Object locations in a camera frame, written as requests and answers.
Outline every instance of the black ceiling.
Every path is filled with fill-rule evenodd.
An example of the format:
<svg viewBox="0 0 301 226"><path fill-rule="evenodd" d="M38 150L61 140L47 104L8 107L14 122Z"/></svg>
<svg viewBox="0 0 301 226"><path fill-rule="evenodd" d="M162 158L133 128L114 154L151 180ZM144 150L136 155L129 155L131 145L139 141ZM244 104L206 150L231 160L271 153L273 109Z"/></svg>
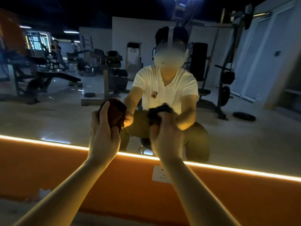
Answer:
<svg viewBox="0 0 301 226"><path fill-rule="evenodd" d="M265 0L202 0L196 19L219 21L223 8L242 10ZM175 0L5 0L0 7L19 15L21 24L63 36L79 26L111 28L112 16L170 20Z"/></svg>

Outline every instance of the person in background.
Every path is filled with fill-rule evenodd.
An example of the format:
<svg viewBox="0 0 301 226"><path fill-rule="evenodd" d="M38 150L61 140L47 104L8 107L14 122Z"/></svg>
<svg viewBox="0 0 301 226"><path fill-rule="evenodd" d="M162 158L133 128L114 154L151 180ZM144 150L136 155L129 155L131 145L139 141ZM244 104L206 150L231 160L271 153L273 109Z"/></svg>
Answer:
<svg viewBox="0 0 301 226"><path fill-rule="evenodd" d="M71 45L72 45L73 52L77 52L78 51L77 43L74 42L74 40L71 40Z"/></svg>
<svg viewBox="0 0 301 226"><path fill-rule="evenodd" d="M190 161L209 160L209 138L205 128L196 121L198 83L181 68L188 54L188 32L184 27L173 29L172 49L167 49L169 27L157 31L153 51L154 66L142 68L124 99L127 106L125 128L120 133L120 151L126 151L130 136L149 138L147 110L167 103L177 114L176 123L184 132L186 158ZM142 98L143 110L136 110Z"/></svg>
<svg viewBox="0 0 301 226"><path fill-rule="evenodd" d="M64 182L26 213L14 226L68 226L93 184L117 155L118 128L110 129L109 102L97 117L92 113L89 153L86 161ZM150 128L152 149L167 171L191 226L240 225L182 159L183 132L174 114L159 113L162 122Z"/></svg>
<svg viewBox="0 0 301 226"><path fill-rule="evenodd" d="M53 40L53 44L51 45L51 55L54 57L54 59L58 60L64 67L63 70L69 71L69 68L67 66L67 64L65 63L61 51L62 48L58 45L58 41L55 39Z"/></svg>

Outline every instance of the white wall outlet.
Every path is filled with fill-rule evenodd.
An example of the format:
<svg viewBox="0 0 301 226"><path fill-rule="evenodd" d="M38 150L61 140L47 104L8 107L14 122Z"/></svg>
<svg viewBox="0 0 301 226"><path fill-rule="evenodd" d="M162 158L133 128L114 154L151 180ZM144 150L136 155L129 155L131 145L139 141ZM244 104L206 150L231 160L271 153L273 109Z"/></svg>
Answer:
<svg viewBox="0 0 301 226"><path fill-rule="evenodd" d="M157 182L171 183L169 177L166 174L166 171L163 169L163 167L160 166L155 166L153 168L152 180Z"/></svg>

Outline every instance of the man wearing vr headset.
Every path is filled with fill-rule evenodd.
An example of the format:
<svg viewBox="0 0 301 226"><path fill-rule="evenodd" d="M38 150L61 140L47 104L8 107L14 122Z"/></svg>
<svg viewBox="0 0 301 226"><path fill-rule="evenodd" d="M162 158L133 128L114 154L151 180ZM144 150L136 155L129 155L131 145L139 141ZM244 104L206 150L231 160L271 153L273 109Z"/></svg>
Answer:
<svg viewBox="0 0 301 226"><path fill-rule="evenodd" d="M177 114L177 126L185 134L187 160L208 161L208 133L195 122L198 83L191 73L181 68L188 55L188 38L187 30L179 26L157 31L153 50L155 65L137 73L124 99L127 115L120 133L120 151L126 151L130 136L149 138L148 109L167 103ZM135 110L141 98L143 110Z"/></svg>

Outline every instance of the orange wall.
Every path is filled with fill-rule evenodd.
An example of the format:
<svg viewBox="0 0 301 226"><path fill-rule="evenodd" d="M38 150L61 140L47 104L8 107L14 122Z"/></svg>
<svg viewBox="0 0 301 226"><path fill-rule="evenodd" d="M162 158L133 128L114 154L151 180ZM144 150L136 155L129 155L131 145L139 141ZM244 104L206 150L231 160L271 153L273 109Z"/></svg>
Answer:
<svg viewBox="0 0 301 226"><path fill-rule="evenodd" d="M23 32L19 26L17 15L0 8L0 36L9 50L26 54Z"/></svg>
<svg viewBox="0 0 301 226"><path fill-rule="evenodd" d="M0 196L24 201L54 189L88 152L0 139ZM168 225L188 225L171 184L152 181L159 161L117 155L81 211ZM192 166L243 225L299 225L301 182Z"/></svg>

